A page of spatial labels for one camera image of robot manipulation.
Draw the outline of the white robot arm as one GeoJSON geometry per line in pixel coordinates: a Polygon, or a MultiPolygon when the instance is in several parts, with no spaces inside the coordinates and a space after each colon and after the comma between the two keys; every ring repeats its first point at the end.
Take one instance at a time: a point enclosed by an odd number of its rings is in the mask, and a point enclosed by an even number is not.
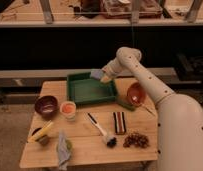
{"type": "Polygon", "coordinates": [[[158,112],[157,171],[203,171],[203,109],[192,97],[178,94],[146,69],[138,49],[121,47],[102,68],[115,78],[129,70],[158,112]]]}

